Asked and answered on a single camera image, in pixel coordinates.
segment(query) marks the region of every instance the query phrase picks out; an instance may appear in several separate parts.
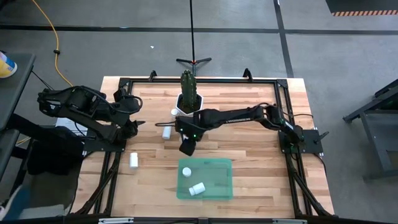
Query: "wooden table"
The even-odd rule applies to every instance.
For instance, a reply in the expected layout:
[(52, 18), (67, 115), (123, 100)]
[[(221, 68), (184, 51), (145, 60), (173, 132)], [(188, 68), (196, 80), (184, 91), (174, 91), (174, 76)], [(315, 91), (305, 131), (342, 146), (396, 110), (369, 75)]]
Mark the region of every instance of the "wooden table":
[[(101, 92), (113, 101), (120, 77), (104, 77)], [(304, 81), (288, 79), (294, 114), (311, 113)], [(233, 110), (260, 102), (275, 103), (274, 88), (266, 84), (198, 83), (204, 108)], [(133, 94), (144, 100), (132, 119), (146, 121), (136, 137), (128, 140), (122, 154), (113, 200), (112, 216), (292, 218), (292, 199), (285, 157), (280, 152), (277, 132), (256, 122), (227, 124), (205, 133), (192, 157), (229, 158), (233, 163), (233, 195), (230, 201), (179, 200), (176, 197), (178, 160), (187, 156), (178, 150), (179, 135), (162, 139), (163, 128), (155, 123), (170, 121), (170, 110), (181, 92), (178, 83), (135, 83)], [(313, 128), (310, 116), (297, 116), (304, 129)], [(139, 168), (129, 168), (129, 154), (137, 152)], [(98, 185), (104, 153), (93, 153), (81, 167), (72, 211), (88, 200)], [(303, 155), (307, 184), (324, 208), (333, 213), (322, 163)], [(301, 190), (300, 208), (304, 211)]]

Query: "concrete floor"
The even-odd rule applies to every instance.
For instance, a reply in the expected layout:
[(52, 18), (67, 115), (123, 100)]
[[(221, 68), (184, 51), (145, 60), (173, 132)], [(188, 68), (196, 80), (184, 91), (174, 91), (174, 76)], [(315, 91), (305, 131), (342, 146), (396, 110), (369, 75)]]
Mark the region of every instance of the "concrete floor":
[[(189, 27), (189, 5), (184, 0), (38, 3), (57, 25)], [(286, 29), (398, 30), (398, 16), (332, 17), (325, 1), (280, 0), (280, 6)], [(201, 0), (194, 1), (193, 8), (196, 27), (277, 28), (272, 0)], [(46, 21), (30, 1), (17, 0), (0, 12), (0, 23)], [(105, 75), (149, 75), (151, 70), (161, 76), (179, 75), (185, 67), (175, 58), (191, 54), (189, 33), (59, 32), (59, 36), (61, 71), (72, 83), (92, 88), (99, 88)], [(200, 76), (238, 77), (246, 67), (255, 77), (287, 76), (279, 34), (197, 33), (195, 37), (197, 58), (213, 58), (198, 70)], [(0, 30), (0, 38), (0, 49), (36, 54), (36, 73), (54, 88), (67, 87), (53, 68), (52, 32)], [(335, 213), (398, 222), (398, 179), (363, 181), (364, 174), (377, 171), (377, 160), (361, 122), (348, 125), (341, 119), (397, 78), (398, 39), (394, 35), (287, 35), (287, 43), (294, 76), (305, 80), (315, 124), (320, 131), (330, 132), (323, 147)], [(43, 87), (31, 77), (17, 112), (36, 123), (51, 124), (54, 119), (32, 109), (37, 108), (36, 93)], [(8, 177), (15, 175), (18, 163), (10, 162)], [(10, 184), (3, 178), (0, 192)], [(74, 184), (65, 190), (73, 191)], [(52, 203), (57, 197), (55, 192)], [(62, 198), (58, 203), (70, 200)]]

